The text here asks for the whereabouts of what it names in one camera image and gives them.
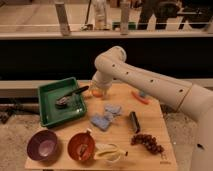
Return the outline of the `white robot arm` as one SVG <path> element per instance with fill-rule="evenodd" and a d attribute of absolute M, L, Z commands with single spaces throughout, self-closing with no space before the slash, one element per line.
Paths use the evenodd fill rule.
<path fill-rule="evenodd" d="M 107 92 L 113 79 L 123 81 L 163 101 L 197 122 L 190 171 L 213 171 L 213 91 L 126 63 L 126 52 L 114 46 L 95 58 L 92 84 Z"/>

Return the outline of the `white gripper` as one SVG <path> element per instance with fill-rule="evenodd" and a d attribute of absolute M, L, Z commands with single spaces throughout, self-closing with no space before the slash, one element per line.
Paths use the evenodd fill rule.
<path fill-rule="evenodd" d="M 107 96 L 107 91 L 112 85 L 112 77 L 104 74 L 100 71 L 97 71 L 91 80 L 91 93 L 93 90 L 99 91 L 103 93 L 103 97 L 105 98 Z"/>

